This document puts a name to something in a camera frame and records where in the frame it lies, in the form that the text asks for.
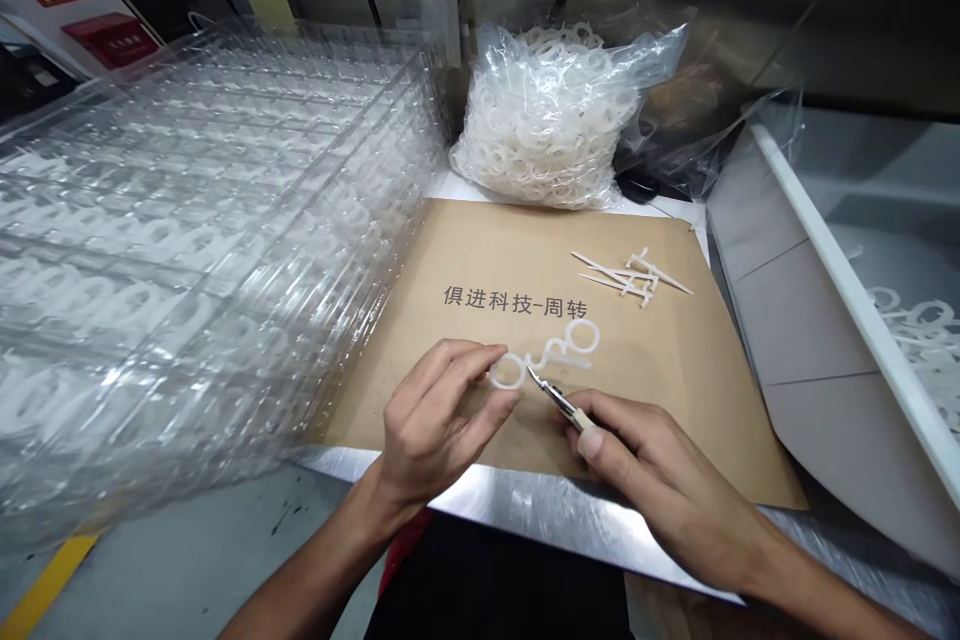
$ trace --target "gray floor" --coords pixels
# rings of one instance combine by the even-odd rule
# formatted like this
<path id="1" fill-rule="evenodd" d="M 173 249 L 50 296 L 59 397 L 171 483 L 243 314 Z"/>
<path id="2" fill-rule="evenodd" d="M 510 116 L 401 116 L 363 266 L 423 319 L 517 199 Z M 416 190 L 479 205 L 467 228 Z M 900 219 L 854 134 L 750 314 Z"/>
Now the gray floor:
<path id="1" fill-rule="evenodd" d="M 31 638 L 213 638 L 347 488 L 287 468 L 120 525 L 100 539 Z M 16 600 L 8 595 L 42 570 L 34 560 L 0 568 L 0 608 L 9 610 Z M 35 573 L 26 571 L 31 564 Z M 382 572 L 381 559 L 347 606 L 337 640 L 363 637 Z"/>

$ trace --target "stainless steel table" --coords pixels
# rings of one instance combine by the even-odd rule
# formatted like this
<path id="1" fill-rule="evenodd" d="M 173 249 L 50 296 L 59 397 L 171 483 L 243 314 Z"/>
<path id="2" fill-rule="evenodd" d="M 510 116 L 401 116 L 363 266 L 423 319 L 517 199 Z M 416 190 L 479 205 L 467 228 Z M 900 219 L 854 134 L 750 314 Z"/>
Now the stainless steel table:
<path id="1" fill-rule="evenodd" d="M 454 199 L 487 199 L 455 176 L 436 193 Z M 702 206 L 658 199 L 659 208 L 636 214 L 669 214 L 694 226 L 707 256 Z M 710 263 L 721 291 L 718 263 Z M 378 453 L 319 445 L 300 448 L 292 461 L 303 468 L 355 482 Z M 653 538 L 643 516 L 603 488 L 553 475 L 474 465 L 431 507 L 681 587 L 742 603 L 692 578 Z M 880 604 L 933 637 L 960 638 L 960 591 L 933 571 L 902 557 L 876 533 L 818 520 L 816 514 L 761 508 L 796 543 Z"/>

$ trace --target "knife handle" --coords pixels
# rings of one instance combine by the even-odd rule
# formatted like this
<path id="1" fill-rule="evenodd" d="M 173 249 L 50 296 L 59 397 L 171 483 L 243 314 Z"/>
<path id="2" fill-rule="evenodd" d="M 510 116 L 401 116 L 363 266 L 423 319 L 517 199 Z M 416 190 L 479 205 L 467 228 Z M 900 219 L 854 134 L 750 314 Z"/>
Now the knife handle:
<path id="1" fill-rule="evenodd" d="M 577 411 L 573 414 L 573 417 L 570 418 L 570 422 L 573 423 L 573 426 L 577 428 L 579 432 L 583 432 L 588 427 L 596 427 L 593 420 L 588 418 L 587 414 L 580 408 L 577 408 Z"/>

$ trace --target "bag of white plastic rings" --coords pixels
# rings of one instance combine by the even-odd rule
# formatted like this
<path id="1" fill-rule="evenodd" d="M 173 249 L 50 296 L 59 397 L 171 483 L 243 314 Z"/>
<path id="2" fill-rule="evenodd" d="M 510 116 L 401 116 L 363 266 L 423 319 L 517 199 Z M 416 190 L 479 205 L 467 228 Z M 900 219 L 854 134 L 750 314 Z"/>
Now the bag of white plastic rings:
<path id="1" fill-rule="evenodd" d="M 619 201 L 613 153 L 643 90 L 673 75 L 685 26 L 605 48 L 589 23 L 514 36 L 485 25 L 454 170 L 525 202 L 578 210 Z"/>

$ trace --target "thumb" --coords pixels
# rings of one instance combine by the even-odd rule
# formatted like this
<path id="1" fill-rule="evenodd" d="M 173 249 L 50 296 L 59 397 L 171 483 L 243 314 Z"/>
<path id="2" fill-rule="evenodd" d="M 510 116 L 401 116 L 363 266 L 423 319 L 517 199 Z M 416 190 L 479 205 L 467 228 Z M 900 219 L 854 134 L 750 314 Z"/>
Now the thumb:
<path id="1" fill-rule="evenodd" d="M 644 500 L 654 491 L 651 483 L 656 480 L 619 438 L 606 430 L 588 427 L 580 433 L 577 452 L 594 473 L 623 493 L 636 507 L 642 508 Z"/>

